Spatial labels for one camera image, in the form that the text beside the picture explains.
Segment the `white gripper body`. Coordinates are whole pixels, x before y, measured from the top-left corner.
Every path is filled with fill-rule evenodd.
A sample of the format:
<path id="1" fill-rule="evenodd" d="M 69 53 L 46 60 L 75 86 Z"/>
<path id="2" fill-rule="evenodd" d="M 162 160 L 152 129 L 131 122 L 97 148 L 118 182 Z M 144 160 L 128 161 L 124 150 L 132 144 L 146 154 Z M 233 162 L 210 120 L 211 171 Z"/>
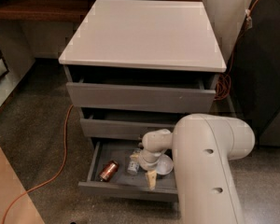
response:
<path id="1" fill-rule="evenodd" d="M 152 171 L 156 169 L 160 156 L 160 152 L 150 152 L 146 149 L 142 149 L 138 156 L 138 162 L 144 170 Z"/>

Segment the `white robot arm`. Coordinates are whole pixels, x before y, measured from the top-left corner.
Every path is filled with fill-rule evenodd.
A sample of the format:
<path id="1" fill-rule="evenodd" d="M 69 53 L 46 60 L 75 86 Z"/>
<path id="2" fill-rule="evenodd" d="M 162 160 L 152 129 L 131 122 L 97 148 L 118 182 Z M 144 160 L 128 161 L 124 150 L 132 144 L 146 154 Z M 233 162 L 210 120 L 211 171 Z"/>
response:
<path id="1" fill-rule="evenodd" d="M 173 155 L 183 224 L 245 224 L 229 161 L 246 157 L 255 145 L 251 127 L 241 119 L 207 114 L 182 118 L 172 131 L 146 133 L 143 149 L 132 154 L 156 186 L 161 154 Z"/>

